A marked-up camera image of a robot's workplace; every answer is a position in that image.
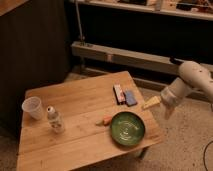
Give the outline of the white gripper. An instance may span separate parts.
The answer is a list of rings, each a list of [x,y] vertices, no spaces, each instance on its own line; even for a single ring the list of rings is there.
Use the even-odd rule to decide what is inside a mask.
[[[160,96],[153,96],[143,105],[143,109],[149,109],[159,105],[162,102],[166,107],[165,119],[168,120],[174,112],[176,106],[192,92],[192,88],[181,78],[176,78],[169,86],[166,86],[160,93]]]

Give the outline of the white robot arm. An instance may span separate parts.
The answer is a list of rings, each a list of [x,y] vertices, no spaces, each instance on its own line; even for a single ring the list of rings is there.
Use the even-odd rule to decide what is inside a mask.
[[[178,74],[159,96],[153,96],[144,102],[142,109],[146,110],[162,103],[165,107],[165,118],[168,119],[181,101],[194,90],[201,90],[213,103],[213,77],[208,69],[197,62],[186,61],[179,66]]]

